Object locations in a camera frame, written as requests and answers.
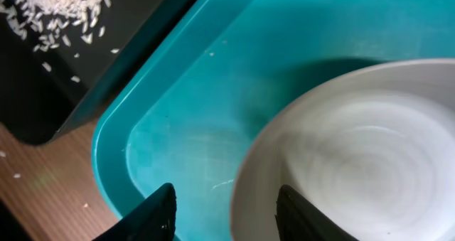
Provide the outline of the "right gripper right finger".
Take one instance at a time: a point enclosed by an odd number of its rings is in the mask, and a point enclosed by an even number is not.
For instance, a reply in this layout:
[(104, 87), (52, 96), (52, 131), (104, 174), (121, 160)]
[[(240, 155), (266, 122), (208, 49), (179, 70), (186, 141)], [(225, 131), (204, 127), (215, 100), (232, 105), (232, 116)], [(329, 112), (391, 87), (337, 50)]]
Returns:
[(275, 219), (281, 241), (358, 241), (289, 185), (279, 189)]

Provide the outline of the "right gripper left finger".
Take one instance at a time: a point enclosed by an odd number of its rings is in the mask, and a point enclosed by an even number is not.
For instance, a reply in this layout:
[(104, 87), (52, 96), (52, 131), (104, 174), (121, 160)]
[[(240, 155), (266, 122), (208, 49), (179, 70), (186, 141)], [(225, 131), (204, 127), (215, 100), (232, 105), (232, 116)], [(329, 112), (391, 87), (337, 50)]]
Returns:
[(173, 241), (176, 211), (175, 189), (165, 183), (94, 241)]

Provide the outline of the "grey bowl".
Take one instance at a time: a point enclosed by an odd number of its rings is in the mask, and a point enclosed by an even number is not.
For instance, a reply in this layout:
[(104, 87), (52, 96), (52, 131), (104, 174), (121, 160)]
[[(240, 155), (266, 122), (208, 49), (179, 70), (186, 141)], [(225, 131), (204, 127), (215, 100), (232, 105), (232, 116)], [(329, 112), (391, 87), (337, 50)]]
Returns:
[(279, 239), (281, 187), (357, 240), (453, 240), (454, 61), (370, 66), (285, 107), (237, 172), (232, 239)]

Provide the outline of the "white rice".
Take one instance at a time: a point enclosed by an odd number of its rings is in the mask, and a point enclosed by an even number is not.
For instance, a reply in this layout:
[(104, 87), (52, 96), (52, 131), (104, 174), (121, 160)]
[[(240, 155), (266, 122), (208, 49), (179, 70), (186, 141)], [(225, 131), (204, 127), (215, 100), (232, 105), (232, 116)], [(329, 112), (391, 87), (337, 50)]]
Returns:
[(141, 25), (137, 0), (1, 0), (1, 69), (94, 85), (132, 73), (122, 57)]

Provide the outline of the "teal serving tray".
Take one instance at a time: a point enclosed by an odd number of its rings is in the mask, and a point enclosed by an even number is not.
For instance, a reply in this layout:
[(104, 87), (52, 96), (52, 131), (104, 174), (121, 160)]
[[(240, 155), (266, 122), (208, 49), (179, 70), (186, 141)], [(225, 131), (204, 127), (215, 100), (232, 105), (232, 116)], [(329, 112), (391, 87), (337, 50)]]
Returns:
[(392, 60), (454, 56), (454, 0), (197, 0), (100, 118), (92, 165), (123, 218), (165, 183), (178, 240), (229, 240), (235, 173), (307, 90)]

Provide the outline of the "black plastic tray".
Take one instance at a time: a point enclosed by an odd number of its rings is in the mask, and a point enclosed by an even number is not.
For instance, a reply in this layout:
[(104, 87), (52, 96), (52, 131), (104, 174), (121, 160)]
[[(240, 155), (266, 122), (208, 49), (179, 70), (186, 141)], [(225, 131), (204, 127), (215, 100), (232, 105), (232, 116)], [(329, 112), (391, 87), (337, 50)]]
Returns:
[(197, 0), (1, 0), (1, 124), (48, 143), (95, 118)]

